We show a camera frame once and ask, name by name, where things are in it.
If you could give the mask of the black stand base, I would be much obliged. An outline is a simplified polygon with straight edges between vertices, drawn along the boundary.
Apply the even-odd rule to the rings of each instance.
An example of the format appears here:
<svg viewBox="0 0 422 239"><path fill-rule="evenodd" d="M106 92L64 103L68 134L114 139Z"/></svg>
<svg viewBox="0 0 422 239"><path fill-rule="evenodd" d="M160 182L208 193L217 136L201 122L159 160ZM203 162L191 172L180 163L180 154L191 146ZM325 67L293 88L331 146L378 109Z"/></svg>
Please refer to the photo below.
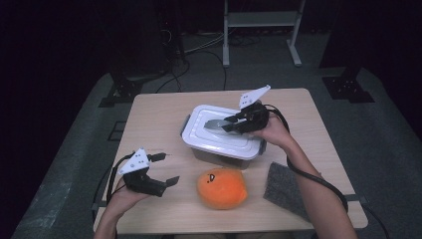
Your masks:
<svg viewBox="0 0 422 239"><path fill-rule="evenodd" d="M131 104L140 94L143 80L128 78L123 73L111 73L112 85L106 97L102 98L100 108L112 108L116 104Z"/></svg>
<svg viewBox="0 0 422 239"><path fill-rule="evenodd" d="M371 94L357 80L360 70L360 67L346 67L339 76L322 78L333 100L348 100L352 104L374 102Z"/></svg>

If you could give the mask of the grey cloth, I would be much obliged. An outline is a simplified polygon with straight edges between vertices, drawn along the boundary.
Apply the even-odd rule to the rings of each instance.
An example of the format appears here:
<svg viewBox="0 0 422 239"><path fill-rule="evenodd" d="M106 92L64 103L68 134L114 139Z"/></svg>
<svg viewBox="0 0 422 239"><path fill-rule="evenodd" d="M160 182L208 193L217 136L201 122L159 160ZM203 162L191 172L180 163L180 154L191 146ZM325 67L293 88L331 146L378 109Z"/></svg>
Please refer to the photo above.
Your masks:
<svg viewBox="0 0 422 239"><path fill-rule="evenodd" d="M264 198L310 222L294 173L288 167L271 163Z"/></svg>

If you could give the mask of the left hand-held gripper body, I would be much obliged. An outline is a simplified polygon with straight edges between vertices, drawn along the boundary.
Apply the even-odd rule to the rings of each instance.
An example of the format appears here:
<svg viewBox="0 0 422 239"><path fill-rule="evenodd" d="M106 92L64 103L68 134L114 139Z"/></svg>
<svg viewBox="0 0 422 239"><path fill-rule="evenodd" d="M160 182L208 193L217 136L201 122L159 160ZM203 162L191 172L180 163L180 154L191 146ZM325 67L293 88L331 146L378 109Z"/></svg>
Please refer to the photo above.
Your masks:
<svg viewBox="0 0 422 239"><path fill-rule="evenodd" d="M161 197L167 186L165 182L147 175L151 164L146 151L141 147L129 156L128 161L118 170L118 173L129 190Z"/></svg>

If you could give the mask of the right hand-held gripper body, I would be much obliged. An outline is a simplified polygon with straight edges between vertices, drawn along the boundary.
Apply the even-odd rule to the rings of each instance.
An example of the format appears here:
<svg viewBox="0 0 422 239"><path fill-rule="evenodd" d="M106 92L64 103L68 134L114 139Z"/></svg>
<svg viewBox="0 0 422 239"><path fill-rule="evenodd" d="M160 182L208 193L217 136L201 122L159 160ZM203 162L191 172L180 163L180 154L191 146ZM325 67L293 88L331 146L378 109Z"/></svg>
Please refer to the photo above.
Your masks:
<svg viewBox="0 0 422 239"><path fill-rule="evenodd" d="M261 103L260 97L271 89L269 85L241 95L240 111L236 114L236 131L239 133L256 131L264 128L269 120L269 112Z"/></svg>

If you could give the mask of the person's left hand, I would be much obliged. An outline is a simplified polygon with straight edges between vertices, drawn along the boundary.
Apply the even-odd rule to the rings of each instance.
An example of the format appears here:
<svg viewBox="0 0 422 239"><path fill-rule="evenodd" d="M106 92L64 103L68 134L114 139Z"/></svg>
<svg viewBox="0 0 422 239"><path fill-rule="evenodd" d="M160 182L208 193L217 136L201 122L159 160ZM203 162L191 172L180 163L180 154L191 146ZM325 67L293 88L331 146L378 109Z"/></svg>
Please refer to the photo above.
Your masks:
<svg viewBox="0 0 422 239"><path fill-rule="evenodd" d="M121 179L118 182L115 191L111 195L111 199L105 209L105 212L112 216L121 216L137 202L147 197L148 194L137 193L129 190L123 179Z"/></svg>

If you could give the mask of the orange plush toy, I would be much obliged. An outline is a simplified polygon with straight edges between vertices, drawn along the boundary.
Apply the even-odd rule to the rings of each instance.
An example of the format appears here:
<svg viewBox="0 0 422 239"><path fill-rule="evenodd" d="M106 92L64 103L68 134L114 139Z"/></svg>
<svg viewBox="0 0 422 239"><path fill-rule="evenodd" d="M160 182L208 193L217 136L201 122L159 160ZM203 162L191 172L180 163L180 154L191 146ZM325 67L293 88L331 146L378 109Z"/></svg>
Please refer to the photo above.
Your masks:
<svg viewBox="0 0 422 239"><path fill-rule="evenodd" d="M197 179L196 189L201 201L218 210L232 209L248 197L243 173L233 168L213 168Z"/></svg>

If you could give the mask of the person's right hand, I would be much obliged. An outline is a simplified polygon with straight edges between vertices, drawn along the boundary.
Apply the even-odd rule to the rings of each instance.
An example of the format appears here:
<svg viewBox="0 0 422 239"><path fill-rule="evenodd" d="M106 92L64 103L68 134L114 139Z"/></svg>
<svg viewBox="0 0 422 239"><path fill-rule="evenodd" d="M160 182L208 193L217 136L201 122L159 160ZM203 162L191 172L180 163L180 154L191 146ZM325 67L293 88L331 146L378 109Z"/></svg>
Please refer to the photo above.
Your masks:
<svg viewBox="0 0 422 239"><path fill-rule="evenodd" d="M267 125L263 129L253 131L252 135L263 138L282 149L290 148L295 142L282 121L274 114L270 114Z"/></svg>

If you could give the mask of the white metal stand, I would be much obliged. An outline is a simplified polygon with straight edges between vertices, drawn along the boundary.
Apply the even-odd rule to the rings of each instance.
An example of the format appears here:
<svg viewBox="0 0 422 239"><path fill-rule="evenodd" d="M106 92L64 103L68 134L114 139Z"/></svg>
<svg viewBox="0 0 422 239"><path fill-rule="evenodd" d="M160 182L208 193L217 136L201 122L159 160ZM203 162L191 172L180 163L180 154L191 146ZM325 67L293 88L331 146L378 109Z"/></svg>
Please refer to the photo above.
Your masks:
<svg viewBox="0 0 422 239"><path fill-rule="evenodd" d="M230 66L229 30L233 28L265 28L292 27L293 33L287 40L287 46L296 67L302 65L302 60L296 48L297 36L300 30L306 0L300 0L299 8L295 11L271 12L230 12L228 0L224 2L222 65Z"/></svg>

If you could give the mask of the white box lid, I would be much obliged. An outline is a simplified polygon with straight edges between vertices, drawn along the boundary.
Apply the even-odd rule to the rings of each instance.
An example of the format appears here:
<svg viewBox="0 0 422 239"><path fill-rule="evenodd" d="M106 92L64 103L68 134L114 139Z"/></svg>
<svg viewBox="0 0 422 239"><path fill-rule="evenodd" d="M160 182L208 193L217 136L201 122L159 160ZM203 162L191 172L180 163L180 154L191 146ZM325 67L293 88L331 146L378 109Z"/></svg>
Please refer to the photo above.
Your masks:
<svg viewBox="0 0 422 239"><path fill-rule="evenodd" d="M252 160L266 150L267 144L259 137L226 132L221 127L206 127L210 120L223 120L237 111L221 107L197 106L187 120L181 137L195 149L218 155Z"/></svg>

